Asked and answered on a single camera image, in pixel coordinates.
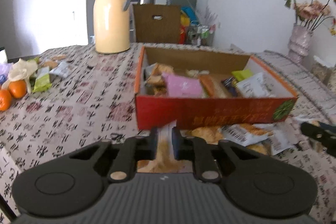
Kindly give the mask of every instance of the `table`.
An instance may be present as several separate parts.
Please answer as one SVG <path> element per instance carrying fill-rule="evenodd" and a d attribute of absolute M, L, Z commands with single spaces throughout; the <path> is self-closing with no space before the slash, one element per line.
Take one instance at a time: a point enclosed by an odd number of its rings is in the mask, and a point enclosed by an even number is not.
<path fill-rule="evenodd" d="M 150 47 L 193 48 L 190 45 L 147 44 Z M 60 157 L 101 139 L 115 143 L 137 135 L 133 82 L 142 44 L 114 55 L 97 54 L 92 45 L 50 49 L 42 58 L 66 54 L 77 69 L 66 79 L 56 78 L 53 87 L 26 95 L 0 113 L 0 193 L 18 214 L 11 196 L 15 177 L 26 169 Z M 214 48 L 201 47 L 216 51 Z M 299 93 L 294 115 L 304 114 L 332 122 L 335 95 L 300 65 L 275 52 L 256 54 L 285 78 Z M 88 63 L 94 63 L 93 69 Z M 336 210 L 336 160 L 314 151 L 305 136 L 293 149 L 278 155 L 309 172 L 319 186 L 310 215 L 330 223 Z M 0 223 L 8 223 L 0 215 Z"/>

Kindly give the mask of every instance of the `green leaf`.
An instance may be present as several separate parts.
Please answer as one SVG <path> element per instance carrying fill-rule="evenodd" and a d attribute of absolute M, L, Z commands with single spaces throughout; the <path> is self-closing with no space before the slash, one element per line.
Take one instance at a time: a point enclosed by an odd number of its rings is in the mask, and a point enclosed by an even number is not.
<path fill-rule="evenodd" d="M 291 8 L 291 4 L 292 4 L 292 0 L 285 0 L 286 3 L 285 3 L 285 7 L 287 7 L 288 9 Z"/>
<path fill-rule="evenodd" d="M 273 120 L 279 121 L 285 116 L 289 115 L 293 107 L 294 107 L 294 102 L 292 100 L 283 102 L 273 113 Z"/>

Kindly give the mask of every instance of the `green snack package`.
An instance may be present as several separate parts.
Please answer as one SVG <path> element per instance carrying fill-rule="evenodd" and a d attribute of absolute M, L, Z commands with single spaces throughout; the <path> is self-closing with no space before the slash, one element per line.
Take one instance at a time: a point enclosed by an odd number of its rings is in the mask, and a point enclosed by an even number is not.
<path fill-rule="evenodd" d="M 250 69 L 236 70 L 232 72 L 232 75 L 237 79 L 238 82 L 250 78 L 254 73 Z"/>
<path fill-rule="evenodd" d="M 49 77 L 49 67 L 40 68 L 37 71 L 37 78 L 35 80 L 35 85 L 33 93 L 46 91 L 51 88 L 50 77 Z"/>
<path fill-rule="evenodd" d="M 29 59 L 28 61 L 34 60 L 36 62 L 36 64 L 38 64 L 40 62 L 40 58 L 39 57 L 35 57 L 33 59 Z"/>

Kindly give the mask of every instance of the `pink snack package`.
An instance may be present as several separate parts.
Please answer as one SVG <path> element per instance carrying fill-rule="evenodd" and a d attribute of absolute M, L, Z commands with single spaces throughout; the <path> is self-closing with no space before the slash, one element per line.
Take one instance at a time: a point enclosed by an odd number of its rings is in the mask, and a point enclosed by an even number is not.
<path fill-rule="evenodd" d="M 198 79 L 163 73 L 168 97 L 201 98 L 203 88 Z"/>

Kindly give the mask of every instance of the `orange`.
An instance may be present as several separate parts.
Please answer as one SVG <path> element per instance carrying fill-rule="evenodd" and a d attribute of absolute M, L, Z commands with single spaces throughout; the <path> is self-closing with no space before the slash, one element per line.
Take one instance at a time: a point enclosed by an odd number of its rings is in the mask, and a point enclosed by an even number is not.
<path fill-rule="evenodd" d="M 8 90 L 0 90 L 0 111 L 5 111 L 10 108 L 12 96 Z"/>
<path fill-rule="evenodd" d="M 14 98 L 20 99 L 27 93 L 26 82 L 24 80 L 10 82 L 8 86 L 8 91 Z"/>

